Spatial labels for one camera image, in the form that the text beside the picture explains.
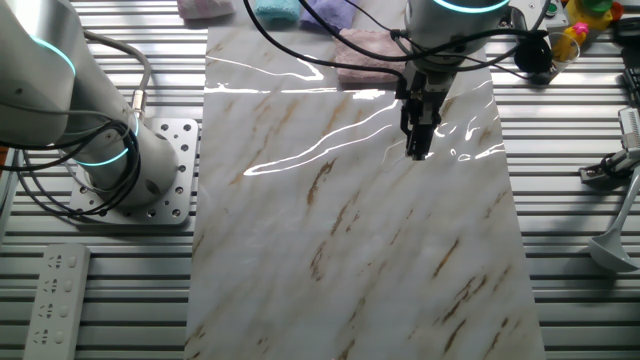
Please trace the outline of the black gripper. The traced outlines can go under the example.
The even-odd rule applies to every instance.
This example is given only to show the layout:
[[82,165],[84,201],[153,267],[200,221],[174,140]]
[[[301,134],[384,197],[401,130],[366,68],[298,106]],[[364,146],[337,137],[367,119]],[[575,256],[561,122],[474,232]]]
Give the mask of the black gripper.
[[397,82],[395,98],[402,103],[400,129],[406,135],[407,156],[414,161],[426,159],[441,122],[440,108],[451,88],[454,74],[422,71],[408,64],[403,79]]

